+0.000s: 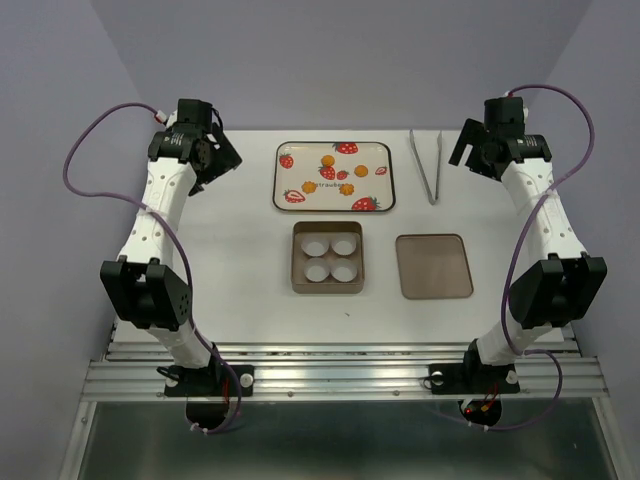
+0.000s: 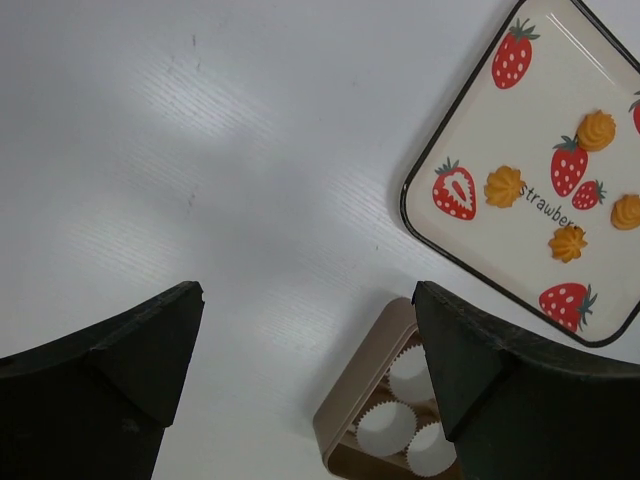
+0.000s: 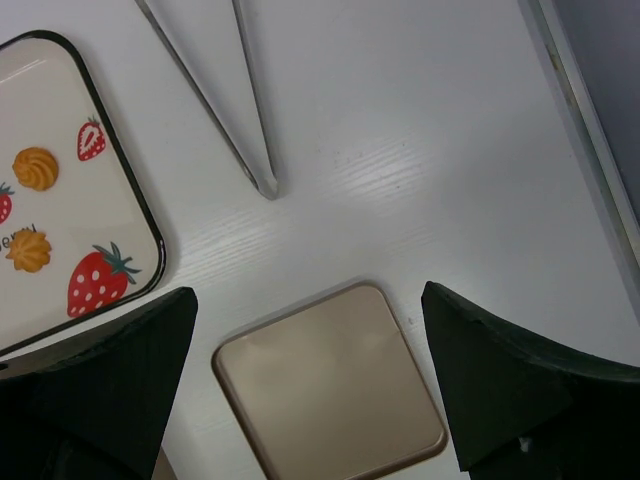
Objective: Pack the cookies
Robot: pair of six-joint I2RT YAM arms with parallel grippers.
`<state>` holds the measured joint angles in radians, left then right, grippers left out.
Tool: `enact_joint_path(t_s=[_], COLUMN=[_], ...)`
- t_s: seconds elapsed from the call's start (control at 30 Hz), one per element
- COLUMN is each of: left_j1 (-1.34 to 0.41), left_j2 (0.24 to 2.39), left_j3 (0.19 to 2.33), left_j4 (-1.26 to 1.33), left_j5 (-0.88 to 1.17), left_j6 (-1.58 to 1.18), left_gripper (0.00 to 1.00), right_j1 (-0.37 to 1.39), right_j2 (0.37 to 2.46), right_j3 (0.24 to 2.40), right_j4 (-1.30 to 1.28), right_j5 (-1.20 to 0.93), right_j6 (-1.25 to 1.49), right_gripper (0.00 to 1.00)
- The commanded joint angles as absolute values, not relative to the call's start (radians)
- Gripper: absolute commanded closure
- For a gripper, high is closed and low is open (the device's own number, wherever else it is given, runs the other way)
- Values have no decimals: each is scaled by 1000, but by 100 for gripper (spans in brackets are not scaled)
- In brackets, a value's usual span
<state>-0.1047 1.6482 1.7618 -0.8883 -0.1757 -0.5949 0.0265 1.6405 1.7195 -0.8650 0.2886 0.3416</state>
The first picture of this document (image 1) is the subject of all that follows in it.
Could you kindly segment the metal tongs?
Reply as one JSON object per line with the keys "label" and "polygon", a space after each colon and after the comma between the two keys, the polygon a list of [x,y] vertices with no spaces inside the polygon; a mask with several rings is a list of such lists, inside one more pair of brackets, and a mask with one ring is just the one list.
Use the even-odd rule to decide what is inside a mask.
{"label": "metal tongs", "polygon": [[409,147],[416,164],[427,201],[430,206],[436,206],[440,201],[441,170],[444,147],[443,132],[439,131],[435,137],[434,164],[431,170],[426,168],[426,164],[423,161],[414,129],[409,130],[408,139]]}

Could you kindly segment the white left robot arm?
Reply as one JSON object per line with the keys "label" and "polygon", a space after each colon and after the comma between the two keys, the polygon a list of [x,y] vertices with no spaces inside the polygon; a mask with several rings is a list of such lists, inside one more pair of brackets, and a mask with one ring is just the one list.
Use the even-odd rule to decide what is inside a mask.
{"label": "white left robot arm", "polygon": [[193,280],[179,275],[173,258],[186,256],[177,238],[189,197],[236,169],[241,157],[209,102],[181,99],[148,148],[147,178],[130,236],[118,258],[106,261],[100,279],[119,319],[155,337],[176,366],[189,369],[199,393],[215,392],[223,371],[211,362],[213,345],[192,318]]}

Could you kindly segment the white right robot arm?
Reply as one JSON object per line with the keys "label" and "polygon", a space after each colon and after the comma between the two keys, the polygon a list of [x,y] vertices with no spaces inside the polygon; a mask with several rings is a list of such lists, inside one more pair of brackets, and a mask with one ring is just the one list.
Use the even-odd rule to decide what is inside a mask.
{"label": "white right robot arm", "polygon": [[582,319],[607,275],[603,258],[588,253],[565,212],[553,174],[551,151],[541,135],[529,135],[522,98],[508,93],[484,103],[484,119],[466,120],[449,160],[498,181],[524,225],[512,257],[528,251],[521,274],[510,266],[500,319],[474,340],[460,366],[463,384],[482,390],[496,368],[512,363],[540,336]]}

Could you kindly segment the orange swirl cookie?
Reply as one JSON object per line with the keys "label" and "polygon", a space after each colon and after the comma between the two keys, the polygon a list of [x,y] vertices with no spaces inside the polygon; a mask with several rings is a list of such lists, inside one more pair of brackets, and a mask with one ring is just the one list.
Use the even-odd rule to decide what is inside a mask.
{"label": "orange swirl cookie", "polygon": [[302,190],[306,194],[314,193],[317,188],[317,184],[311,181],[307,181],[302,185]]}
{"label": "orange swirl cookie", "polygon": [[331,155],[325,155],[321,159],[321,164],[325,167],[333,166],[335,163],[335,159]]}
{"label": "orange swirl cookie", "polygon": [[358,165],[354,169],[354,174],[360,178],[365,177],[368,175],[368,168],[365,165]]}
{"label": "orange swirl cookie", "polygon": [[354,193],[354,186],[352,184],[343,184],[340,187],[340,193],[344,196],[350,196]]}

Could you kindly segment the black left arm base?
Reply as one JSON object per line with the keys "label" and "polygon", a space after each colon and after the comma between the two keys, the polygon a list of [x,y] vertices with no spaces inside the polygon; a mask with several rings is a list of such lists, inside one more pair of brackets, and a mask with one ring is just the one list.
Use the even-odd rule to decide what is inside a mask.
{"label": "black left arm base", "polygon": [[232,365],[239,382],[239,389],[229,371],[220,365],[200,369],[187,369],[170,365],[156,371],[164,378],[164,395],[170,398],[188,397],[242,397],[253,395],[255,368],[253,365]]}

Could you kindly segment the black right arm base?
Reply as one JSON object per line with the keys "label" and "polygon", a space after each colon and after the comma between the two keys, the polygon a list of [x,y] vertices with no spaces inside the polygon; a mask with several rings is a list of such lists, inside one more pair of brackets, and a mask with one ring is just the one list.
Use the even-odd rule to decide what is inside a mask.
{"label": "black right arm base", "polygon": [[480,364],[470,367],[463,363],[432,363],[427,366],[427,370],[423,384],[435,395],[462,396],[520,392],[513,364],[506,366]]}

